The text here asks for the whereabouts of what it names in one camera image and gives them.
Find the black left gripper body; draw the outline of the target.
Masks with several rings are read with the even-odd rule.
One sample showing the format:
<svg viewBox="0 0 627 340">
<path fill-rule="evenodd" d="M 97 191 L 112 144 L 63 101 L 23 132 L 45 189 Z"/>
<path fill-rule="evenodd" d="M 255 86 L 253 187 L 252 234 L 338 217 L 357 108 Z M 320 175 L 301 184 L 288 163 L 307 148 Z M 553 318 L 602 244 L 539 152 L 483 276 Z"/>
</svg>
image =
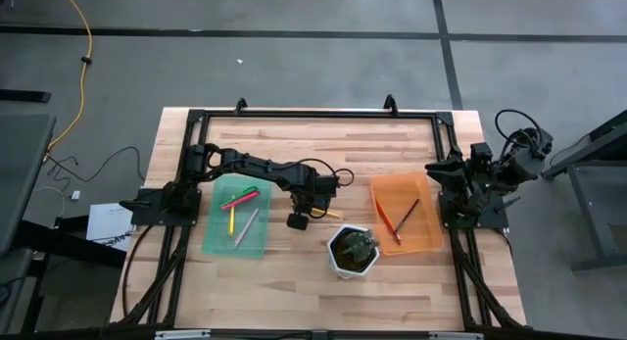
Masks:
<svg viewBox="0 0 627 340">
<path fill-rule="evenodd" d="M 329 174 L 320 174 L 304 161 L 295 163 L 297 182 L 292 186 L 291 198 L 296 214 L 326 214 L 339 188 L 339 176 L 330 167 Z"/>
</svg>

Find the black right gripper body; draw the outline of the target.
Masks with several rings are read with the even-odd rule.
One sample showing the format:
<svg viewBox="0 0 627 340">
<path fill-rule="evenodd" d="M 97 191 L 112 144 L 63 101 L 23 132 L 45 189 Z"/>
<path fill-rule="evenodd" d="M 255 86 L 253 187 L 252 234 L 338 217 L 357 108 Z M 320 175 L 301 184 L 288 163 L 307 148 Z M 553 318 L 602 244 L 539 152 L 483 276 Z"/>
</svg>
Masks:
<svg viewBox="0 0 627 340">
<path fill-rule="evenodd" d="M 470 157 L 464 161 L 463 170 L 470 186 L 494 186 L 497 183 L 493 153 L 486 142 L 470 145 Z"/>
</svg>

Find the silver pen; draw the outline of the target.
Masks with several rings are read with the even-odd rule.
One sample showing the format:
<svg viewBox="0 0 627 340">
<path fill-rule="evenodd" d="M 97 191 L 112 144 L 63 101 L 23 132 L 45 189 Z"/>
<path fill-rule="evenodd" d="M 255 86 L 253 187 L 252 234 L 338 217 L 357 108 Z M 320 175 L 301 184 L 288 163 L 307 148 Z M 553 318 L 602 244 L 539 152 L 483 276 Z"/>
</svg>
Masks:
<svg viewBox="0 0 627 340">
<path fill-rule="evenodd" d="M 250 229 L 252 223 L 255 221 L 257 215 L 259 214 L 259 211 L 260 211 L 260 208 L 255 208 L 255 210 L 249 216 L 249 219 L 247 220 L 245 226 L 243 227 L 243 229 L 241 230 L 240 234 L 237 236 L 237 238 L 234 241 L 234 247 L 235 248 L 237 248 L 240 245 L 240 243 L 243 240 L 244 236 L 246 235 L 246 233 Z"/>
</svg>

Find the dark red pencil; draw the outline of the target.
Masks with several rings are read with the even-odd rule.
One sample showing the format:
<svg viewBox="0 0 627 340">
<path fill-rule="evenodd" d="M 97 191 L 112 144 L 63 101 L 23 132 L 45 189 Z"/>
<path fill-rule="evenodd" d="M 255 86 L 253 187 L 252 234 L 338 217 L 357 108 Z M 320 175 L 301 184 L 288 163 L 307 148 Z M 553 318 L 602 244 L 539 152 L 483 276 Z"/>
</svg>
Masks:
<svg viewBox="0 0 627 340">
<path fill-rule="evenodd" d="M 415 210 L 415 208 L 417 207 L 417 205 L 420 203 L 420 199 L 416 199 L 413 204 L 411 205 L 411 207 L 409 208 L 409 210 L 406 212 L 406 214 L 403 216 L 403 218 L 401 219 L 401 221 L 397 224 L 396 228 L 395 228 L 395 233 L 399 234 L 401 229 L 403 228 L 404 224 L 406 223 L 406 221 L 409 219 L 410 215 L 412 214 L 412 212 Z"/>
</svg>

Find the pink pen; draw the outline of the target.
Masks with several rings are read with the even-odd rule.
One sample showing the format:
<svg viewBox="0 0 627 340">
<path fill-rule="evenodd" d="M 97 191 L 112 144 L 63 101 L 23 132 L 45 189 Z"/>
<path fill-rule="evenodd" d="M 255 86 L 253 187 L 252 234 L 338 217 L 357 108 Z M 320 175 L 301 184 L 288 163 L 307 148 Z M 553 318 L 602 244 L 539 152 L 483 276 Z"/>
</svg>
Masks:
<svg viewBox="0 0 627 340">
<path fill-rule="evenodd" d="M 235 207 L 235 206 L 237 206 L 239 204 L 245 203 L 247 201 L 250 201 L 250 200 L 258 197 L 259 195 L 260 195 L 259 191 L 254 191 L 254 192 L 246 194 L 246 195 L 235 197 L 235 198 L 232 198 L 231 200 L 225 202 L 224 204 L 221 204 L 220 208 L 222 210 L 229 210 L 229 209 L 231 209 L 231 208 L 233 208 L 233 207 Z"/>
</svg>

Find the green pen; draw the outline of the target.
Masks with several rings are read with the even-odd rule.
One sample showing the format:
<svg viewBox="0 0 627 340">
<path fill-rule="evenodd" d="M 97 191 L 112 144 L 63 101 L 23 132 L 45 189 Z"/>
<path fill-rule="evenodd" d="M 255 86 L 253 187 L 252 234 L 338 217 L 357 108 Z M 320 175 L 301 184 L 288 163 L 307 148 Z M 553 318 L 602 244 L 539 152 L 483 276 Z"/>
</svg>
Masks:
<svg viewBox="0 0 627 340">
<path fill-rule="evenodd" d="M 233 205 L 237 205 L 239 201 L 245 199 L 248 196 L 256 195 L 259 193 L 259 188 L 257 186 L 251 186 L 243 190 L 242 192 L 233 195 L 230 199 L 222 202 L 220 207 L 223 209 L 230 208 Z"/>
</svg>

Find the orange pencil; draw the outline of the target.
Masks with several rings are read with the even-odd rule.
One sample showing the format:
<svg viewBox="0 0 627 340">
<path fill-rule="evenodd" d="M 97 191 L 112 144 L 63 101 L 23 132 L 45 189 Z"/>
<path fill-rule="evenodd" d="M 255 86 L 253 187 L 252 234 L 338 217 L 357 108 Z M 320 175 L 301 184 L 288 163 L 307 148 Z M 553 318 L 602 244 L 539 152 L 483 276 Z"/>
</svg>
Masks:
<svg viewBox="0 0 627 340">
<path fill-rule="evenodd" d="M 388 232 L 392 236 L 393 240 L 395 241 L 395 243 L 397 245 L 400 245 L 401 244 L 401 237 L 398 234 L 398 232 L 396 231 L 396 227 L 392 224 L 392 222 L 390 221 L 388 215 L 386 214 L 386 212 L 384 211 L 383 207 L 381 206 L 381 204 L 379 203 L 378 200 L 375 201 L 375 207 L 376 207 L 377 213 L 382 218 L 382 220 L 383 220 L 383 222 L 384 222 Z"/>
</svg>

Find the green translucent plastic bin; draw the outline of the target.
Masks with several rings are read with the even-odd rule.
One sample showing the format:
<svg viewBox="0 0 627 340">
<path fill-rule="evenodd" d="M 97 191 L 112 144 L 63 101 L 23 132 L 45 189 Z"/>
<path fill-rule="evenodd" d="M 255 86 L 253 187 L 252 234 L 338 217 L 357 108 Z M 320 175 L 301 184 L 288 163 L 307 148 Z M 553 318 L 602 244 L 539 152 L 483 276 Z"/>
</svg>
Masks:
<svg viewBox="0 0 627 340">
<path fill-rule="evenodd" d="M 231 237 L 228 235 L 229 210 L 222 210 L 220 204 L 251 186 L 257 186 L 260 195 L 235 206 L 235 230 Z M 235 174 L 216 180 L 202 245 L 203 253 L 211 256 L 261 258 L 265 253 L 271 198 L 272 190 L 267 181 Z M 240 245 L 235 248 L 234 241 L 255 208 L 260 208 L 259 214 Z"/>
</svg>

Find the small green cactus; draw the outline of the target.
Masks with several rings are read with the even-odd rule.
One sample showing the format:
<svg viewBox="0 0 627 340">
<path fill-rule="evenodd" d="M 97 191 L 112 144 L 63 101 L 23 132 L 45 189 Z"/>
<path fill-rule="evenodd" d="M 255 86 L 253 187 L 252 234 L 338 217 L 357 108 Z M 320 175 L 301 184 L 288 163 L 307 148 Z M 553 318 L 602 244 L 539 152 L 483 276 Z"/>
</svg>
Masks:
<svg viewBox="0 0 627 340">
<path fill-rule="evenodd" d="M 378 241 L 371 230 L 350 232 L 344 237 L 343 243 L 342 255 L 350 256 L 355 263 L 368 259 L 378 247 Z"/>
</svg>

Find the orange translucent plastic bin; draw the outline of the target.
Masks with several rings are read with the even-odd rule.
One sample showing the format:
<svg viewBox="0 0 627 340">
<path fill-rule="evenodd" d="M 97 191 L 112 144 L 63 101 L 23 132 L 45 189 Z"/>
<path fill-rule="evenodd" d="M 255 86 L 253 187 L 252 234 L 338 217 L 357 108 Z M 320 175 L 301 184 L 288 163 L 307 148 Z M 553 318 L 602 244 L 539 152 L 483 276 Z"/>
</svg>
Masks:
<svg viewBox="0 0 627 340">
<path fill-rule="evenodd" d="M 443 247 L 444 236 L 432 191 L 426 174 L 422 171 L 378 175 L 370 180 L 370 195 L 374 206 L 373 233 L 379 242 L 379 250 L 385 256 L 438 251 Z M 404 224 L 397 245 L 377 213 L 378 200 L 396 227 L 416 199 L 420 203 Z"/>
</svg>

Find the white paper sheet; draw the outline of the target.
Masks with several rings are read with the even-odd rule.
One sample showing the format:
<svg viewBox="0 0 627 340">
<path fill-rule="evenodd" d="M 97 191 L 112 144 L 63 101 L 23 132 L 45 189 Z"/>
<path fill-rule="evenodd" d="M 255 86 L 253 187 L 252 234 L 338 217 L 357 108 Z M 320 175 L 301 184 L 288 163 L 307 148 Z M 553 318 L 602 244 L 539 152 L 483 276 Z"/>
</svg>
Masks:
<svg viewBox="0 0 627 340">
<path fill-rule="evenodd" d="M 132 212 L 118 203 L 91 205 L 86 239 L 126 252 L 130 236 Z"/>
</svg>

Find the black flat bar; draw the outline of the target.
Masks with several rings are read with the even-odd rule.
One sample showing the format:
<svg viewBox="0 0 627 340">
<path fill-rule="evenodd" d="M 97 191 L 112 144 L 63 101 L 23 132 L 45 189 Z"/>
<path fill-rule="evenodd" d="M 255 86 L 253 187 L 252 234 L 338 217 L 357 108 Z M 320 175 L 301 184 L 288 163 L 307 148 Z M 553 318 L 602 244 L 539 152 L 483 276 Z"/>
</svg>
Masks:
<svg viewBox="0 0 627 340">
<path fill-rule="evenodd" d="M 0 101 L 48 103 L 51 97 L 52 94 L 45 91 L 0 89 Z"/>
</svg>

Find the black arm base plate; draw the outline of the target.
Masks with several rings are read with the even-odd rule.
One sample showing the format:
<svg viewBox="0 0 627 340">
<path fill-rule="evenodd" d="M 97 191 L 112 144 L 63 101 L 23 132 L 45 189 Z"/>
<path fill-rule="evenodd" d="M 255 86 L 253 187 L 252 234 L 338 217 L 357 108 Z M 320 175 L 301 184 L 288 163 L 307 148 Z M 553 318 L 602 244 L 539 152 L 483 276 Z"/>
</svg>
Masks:
<svg viewBox="0 0 627 340">
<path fill-rule="evenodd" d="M 165 197 L 163 188 L 140 189 L 137 197 L 119 204 L 132 212 L 133 225 L 192 226 L 197 222 L 202 191 L 191 189 L 180 200 Z"/>
<path fill-rule="evenodd" d="M 508 227 L 506 206 L 503 198 L 499 195 L 492 195 L 485 209 L 477 217 L 459 213 L 454 207 L 453 194 L 450 192 L 440 192 L 438 203 L 442 224 L 448 229 L 502 229 Z"/>
</svg>

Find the black aluminium table frame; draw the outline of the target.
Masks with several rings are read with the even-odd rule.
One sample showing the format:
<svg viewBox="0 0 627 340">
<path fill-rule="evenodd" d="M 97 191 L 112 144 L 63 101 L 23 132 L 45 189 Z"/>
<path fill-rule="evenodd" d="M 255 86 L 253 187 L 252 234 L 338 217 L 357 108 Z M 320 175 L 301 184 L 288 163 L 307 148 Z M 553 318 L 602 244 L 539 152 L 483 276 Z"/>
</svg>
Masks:
<svg viewBox="0 0 627 340">
<path fill-rule="evenodd" d="M 208 223 L 190 234 L 175 326 L 178 328 L 448 330 L 462 329 L 452 251 L 381 257 L 363 278 L 343 279 L 328 264 L 327 241 L 343 224 L 371 228 L 369 182 L 421 170 L 436 158 L 428 111 L 212 109 L 207 138 L 276 161 L 311 158 L 321 171 L 347 168 L 328 217 L 289 228 L 286 193 L 275 191 L 267 244 L 259 259 L 205 255 Z"/>
</svg>

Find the silver bracket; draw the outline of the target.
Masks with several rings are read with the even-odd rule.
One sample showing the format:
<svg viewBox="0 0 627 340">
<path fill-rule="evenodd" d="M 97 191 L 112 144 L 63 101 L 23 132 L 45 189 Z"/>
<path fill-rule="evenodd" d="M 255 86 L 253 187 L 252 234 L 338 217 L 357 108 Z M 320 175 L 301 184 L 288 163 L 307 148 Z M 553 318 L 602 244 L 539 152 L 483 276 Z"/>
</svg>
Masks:
<svg viewBox="0 0 627 340">
<path fill-rule="evenodd" d="M 471 332 L 433 331 L 428 334 L 428 340 L 484 340 L 484 335 Z"/>
<path fill-rule="evenodd" d="M 210 340 L 211 331 L 207 329 L 184 329 L 157 331 L 154 340 Z"/>
</svg>

